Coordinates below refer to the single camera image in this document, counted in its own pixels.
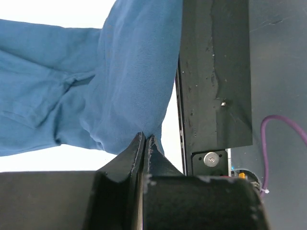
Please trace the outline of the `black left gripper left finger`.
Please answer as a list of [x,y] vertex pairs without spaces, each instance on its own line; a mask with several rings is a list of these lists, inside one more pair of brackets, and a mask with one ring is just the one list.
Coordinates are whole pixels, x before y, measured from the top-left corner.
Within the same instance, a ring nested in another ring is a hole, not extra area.
[[145,137],[97,171],[3,172],[3,230],[140,230]]

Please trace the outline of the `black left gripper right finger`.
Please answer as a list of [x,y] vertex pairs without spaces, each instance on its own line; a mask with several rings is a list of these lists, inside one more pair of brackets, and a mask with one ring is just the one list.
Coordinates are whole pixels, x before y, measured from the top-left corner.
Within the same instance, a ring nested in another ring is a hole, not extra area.
[[259,193],[233,177],[185,176],[146,141],[143,168],[145,230],[268,230]]

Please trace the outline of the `dark teal t shirt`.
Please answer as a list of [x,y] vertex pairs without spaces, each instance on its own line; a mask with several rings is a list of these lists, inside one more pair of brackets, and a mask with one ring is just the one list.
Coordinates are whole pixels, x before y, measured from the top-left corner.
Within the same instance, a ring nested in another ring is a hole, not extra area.
[[181,39],[180,0],[118,0],[104,26],[0,22],[0,154],[62,144],[119,154],[161,142]]

